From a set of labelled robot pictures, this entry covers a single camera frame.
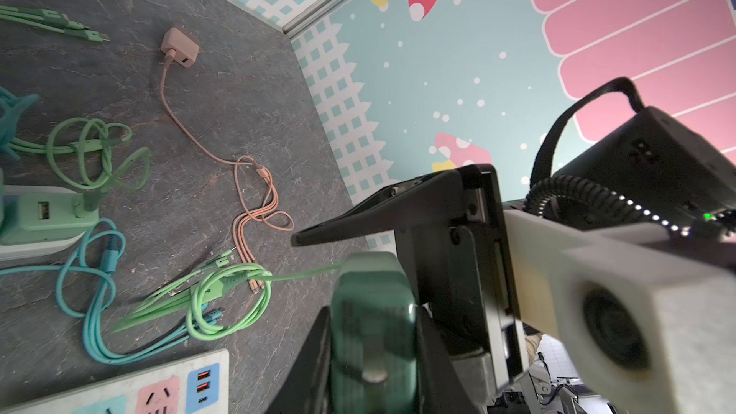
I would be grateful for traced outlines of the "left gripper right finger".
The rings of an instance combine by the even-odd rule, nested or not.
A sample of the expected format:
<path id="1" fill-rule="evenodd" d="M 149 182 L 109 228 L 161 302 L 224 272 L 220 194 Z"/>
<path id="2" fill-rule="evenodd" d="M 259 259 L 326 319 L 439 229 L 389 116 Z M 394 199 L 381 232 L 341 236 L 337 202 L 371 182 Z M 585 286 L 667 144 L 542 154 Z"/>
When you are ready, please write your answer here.
<path id="1" fill-rule="evenodd" d="M 429 312 L 417 309 L 416 347 L 419 413 L 478 413 L 453 367 Z"/>

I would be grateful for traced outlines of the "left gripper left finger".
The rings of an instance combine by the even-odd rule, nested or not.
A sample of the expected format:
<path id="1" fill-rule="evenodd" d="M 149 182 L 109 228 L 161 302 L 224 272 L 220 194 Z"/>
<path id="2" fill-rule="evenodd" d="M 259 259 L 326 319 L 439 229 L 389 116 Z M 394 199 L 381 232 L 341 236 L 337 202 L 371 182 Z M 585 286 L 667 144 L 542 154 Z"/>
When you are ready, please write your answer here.
<path id="1" fill-rule="evenodd" d="M 323 307 L 266 413 L 330 413 L 331 314 Z"/>

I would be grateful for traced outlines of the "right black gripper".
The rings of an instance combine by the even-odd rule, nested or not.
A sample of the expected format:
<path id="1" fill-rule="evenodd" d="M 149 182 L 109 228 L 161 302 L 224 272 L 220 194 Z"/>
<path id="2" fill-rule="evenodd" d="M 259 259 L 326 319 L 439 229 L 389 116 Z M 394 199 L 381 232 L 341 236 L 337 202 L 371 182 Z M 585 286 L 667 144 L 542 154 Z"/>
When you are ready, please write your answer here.
<path id="1" fill-rule="evenodd" d="M 415 297 L 442 337 L 478 413 L 528 369 L 498 175 L 467 165 L 389 185 L 296 233 L 295 246 L 390 232 Z"/>

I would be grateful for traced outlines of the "green charger plug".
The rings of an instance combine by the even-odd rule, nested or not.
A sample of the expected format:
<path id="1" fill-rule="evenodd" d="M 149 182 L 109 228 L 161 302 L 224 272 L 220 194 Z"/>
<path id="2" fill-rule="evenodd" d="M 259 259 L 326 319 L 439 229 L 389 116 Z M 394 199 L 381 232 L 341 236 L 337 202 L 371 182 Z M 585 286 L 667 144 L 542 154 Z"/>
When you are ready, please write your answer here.
<path id="1" fill-rule="evenodd" d="M 86 210 L 79 194 L 28 193 L 4 203 L 1 245 L 63 241 L 94 227 L 98 209 Z"/>
<path id="2" fill-rule="evenodd" d="M 417 305 L 397 257 L 351 255 L 339 270 L 330 312 L 333 412 L 414 412 Z"/>

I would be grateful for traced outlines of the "pink charger plug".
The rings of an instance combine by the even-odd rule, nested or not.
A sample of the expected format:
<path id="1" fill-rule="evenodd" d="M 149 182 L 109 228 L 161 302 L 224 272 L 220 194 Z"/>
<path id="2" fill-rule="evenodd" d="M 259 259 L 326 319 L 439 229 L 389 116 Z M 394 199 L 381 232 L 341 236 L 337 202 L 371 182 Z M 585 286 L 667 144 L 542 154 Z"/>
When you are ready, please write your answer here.
<path id="1" fill-rule="evenodd" d="M 179 27 L 172 27 L 164 34 L 160 50 L 180 66 L 189 68 L 197 61 L 200 46 L 193 36 Z"/>

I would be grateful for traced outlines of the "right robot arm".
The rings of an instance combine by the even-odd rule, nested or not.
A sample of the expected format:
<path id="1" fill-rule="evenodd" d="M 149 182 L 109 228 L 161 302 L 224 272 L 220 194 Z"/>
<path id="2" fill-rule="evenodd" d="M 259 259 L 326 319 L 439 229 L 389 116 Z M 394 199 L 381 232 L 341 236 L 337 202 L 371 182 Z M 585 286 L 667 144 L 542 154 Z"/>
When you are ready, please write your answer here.
<path id="1" fill-rule="evenodd" d="M 295 246 L 392 232 L 394 252 L 351 255 L 272 413 L 578 413 L 552 383 L 543 337 L 567 348 L 614 413 L 735 409 L 735 168 L 703 136 L 642 102 L 560 170 L 565 111 L 522 200 L 489 164 L 389 185 Z"/>

